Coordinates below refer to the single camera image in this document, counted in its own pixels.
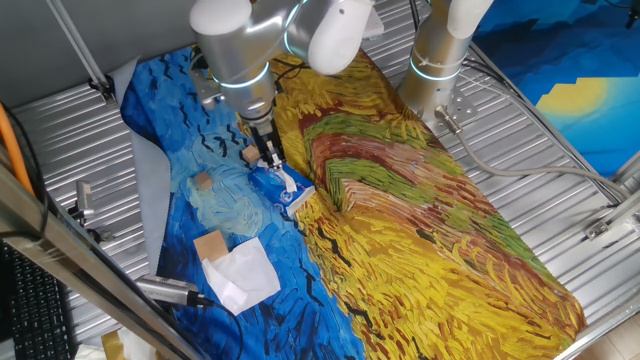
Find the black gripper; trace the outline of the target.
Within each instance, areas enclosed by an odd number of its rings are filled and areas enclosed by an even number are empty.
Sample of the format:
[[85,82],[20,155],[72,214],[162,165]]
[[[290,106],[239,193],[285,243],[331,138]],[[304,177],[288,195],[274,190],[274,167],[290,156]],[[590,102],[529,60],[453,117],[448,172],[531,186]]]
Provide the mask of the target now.
[[275,122],[273,120],[250,121],[248,127],[259,148],[261,160],[269,168],[281,168],[286,158]]

